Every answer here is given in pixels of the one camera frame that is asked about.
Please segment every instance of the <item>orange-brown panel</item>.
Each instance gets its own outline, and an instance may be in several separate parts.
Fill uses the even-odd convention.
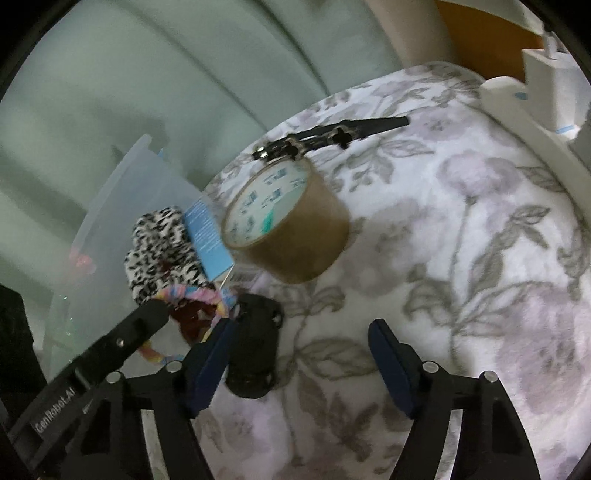
[[[472,7],[435,0],[465,67],[484,78],[511,76],[525,81],[522,48],[543,48],[539,35]]]

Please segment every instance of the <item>black toy car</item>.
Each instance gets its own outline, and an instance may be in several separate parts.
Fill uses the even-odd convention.
[[[284,312],[279,302],[251,293],[241,294],[238,304],[238,325],[230,348],[226,385],[238,397],[261,398],[275,385]]]

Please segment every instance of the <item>roll of packing tape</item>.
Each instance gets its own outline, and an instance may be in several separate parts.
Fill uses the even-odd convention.
[[[349,237],[349,212],[312,163],[279,159],[242,188],[222,221],[222,240],[284,283],[329,268]]]

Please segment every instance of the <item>blue card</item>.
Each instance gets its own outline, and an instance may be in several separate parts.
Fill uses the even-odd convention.
[[[234,265],[230,252],[222,242],[215,218],[205,202],[199,200],[185,212],[184,220],[207,279],[214,281]]]

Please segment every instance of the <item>brown tape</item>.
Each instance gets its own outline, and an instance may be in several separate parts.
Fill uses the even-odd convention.
[[[268,233],[239,247],[228,241],[226,223],[242,192],[270,166],[240,190],[222,221],[222,241],[226,247],[290,284],[312,280],[329,268],[349,237],[349,211],[325,185],[312,163],[307,158],[300,161],[308,171],[306,188],[289,214]]]

